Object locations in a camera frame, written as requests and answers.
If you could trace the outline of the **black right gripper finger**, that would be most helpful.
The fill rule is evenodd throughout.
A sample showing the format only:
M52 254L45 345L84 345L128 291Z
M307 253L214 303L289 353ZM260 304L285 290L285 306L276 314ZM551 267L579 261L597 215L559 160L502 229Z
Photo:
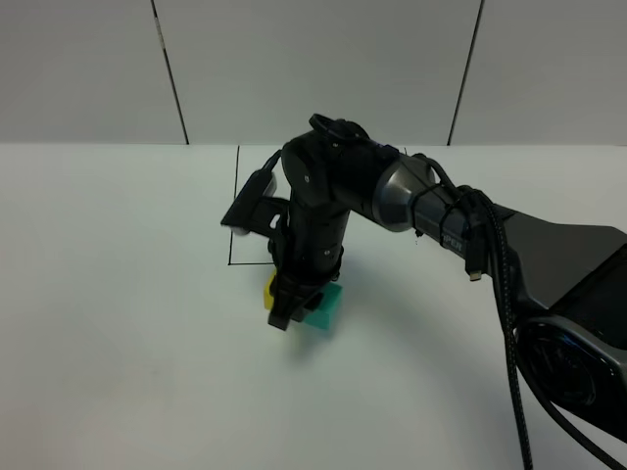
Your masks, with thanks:
M324 284L300 283L284 273L275 273L269 281L271 306L267 323L285 331L292 321L303 322L322 302Z

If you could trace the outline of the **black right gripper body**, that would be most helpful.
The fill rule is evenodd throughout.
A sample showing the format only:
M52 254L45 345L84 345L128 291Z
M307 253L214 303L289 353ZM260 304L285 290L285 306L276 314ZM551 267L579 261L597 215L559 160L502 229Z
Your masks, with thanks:
M267 250L276 269L270 291L317 289L339 275L349 211L338 205L266 207Z

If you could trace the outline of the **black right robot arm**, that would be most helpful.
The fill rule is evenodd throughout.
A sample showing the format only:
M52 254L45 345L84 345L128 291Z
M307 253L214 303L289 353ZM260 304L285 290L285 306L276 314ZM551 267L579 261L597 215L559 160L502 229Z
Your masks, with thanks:
M290 187L268 249L276 268L269 323L285 329L339 274L351 213L413 230L493 283L506 360L547 411L626 436L626 236L560 224L457 186L434 160L315 114L277 153Z

